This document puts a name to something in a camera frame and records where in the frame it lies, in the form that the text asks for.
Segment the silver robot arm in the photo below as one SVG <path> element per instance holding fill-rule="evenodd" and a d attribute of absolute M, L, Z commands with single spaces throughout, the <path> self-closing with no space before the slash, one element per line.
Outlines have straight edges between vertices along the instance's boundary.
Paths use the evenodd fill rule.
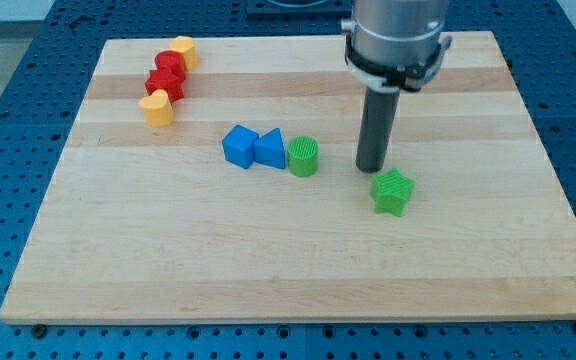
<path fill-rule="evenodd" d="M 356 0 L 340 22 L 353 77 L 384 94 L 417 92 L 437 75 L 452 39 L 441 39 L 448 0 Z"/>

